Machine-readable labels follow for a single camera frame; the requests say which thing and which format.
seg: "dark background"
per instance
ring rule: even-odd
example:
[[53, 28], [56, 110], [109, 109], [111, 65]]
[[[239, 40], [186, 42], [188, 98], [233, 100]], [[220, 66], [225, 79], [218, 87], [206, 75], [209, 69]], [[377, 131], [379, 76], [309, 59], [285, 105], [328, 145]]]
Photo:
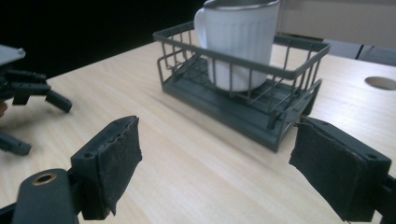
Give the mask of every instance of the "dark background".
[[204, 0], [0, 1], [0, 44], [24, 48], [14, 68], [59, 76], [152, 42], [192, 21]]

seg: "table surface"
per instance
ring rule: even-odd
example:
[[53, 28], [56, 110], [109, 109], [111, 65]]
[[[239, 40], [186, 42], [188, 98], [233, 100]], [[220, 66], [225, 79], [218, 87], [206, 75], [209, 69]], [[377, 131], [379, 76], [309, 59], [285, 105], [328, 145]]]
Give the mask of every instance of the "table surface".
[[[30, 175], [69, 169], [70, 157], [112, 120], [137, 115], [143, 160], [117, 215], [98, 223], [342, 223], [289, 165], [296, 128], [274, 153], [180, 102], [162, 91], [161, 54], [152, 43], [50, 79], [73, 102], [69, 114], [42, 97], [10, 106], [1, 131], [33, 147], [25, 157], [0, 151], [0, 206], [16, 201]], [[396, 91], [364, 82], [396, 78], [396, 67], [327, 55], [318, 75], [323, 83], [311, 117], [396, 160]], [[396, 176], [394, 165], [389, 173]]]

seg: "white ceramic mug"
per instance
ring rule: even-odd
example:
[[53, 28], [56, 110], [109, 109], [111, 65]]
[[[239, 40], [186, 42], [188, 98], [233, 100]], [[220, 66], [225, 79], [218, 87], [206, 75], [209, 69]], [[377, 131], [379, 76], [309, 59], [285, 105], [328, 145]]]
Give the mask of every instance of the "white ceramic mug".
[[[195, 14], [194, 28], [204, 49], [210, 49], [255, 63], [269, 64], [276, 34], [279, 0], [211, 0]], [[208, 60], [209, 79], [225, 91], [248, 91], [262, 85], [266, 74]]]

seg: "wire basket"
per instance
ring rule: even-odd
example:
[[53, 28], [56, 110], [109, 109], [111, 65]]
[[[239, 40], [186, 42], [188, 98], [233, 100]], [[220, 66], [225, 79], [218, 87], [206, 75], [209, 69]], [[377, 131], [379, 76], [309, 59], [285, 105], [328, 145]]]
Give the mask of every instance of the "wire basket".
[[[163, 56], [157, 61], [163, 91], [277, 151], [294, 122], [311, 112], [321, 83], [317, 79], [320, 59], [330, 46], [277, 35], [273, 48], [282, 48], [284, 55], [277, 55], [270, 65], [264, 65], [198, 47], [193, 28], [191, 21], [153, 34], [163, 49]], [[301, 50], [306, 53], [305, 58], [290, 60], [294, 51]], [[257, 71], [267, 74], [267, 80], [253, 90], [220, 90], [209, 80], [208, 60], [230, 65], [230, 90], [233, 66], [246, 67], [250, 79], [252, 72]]]

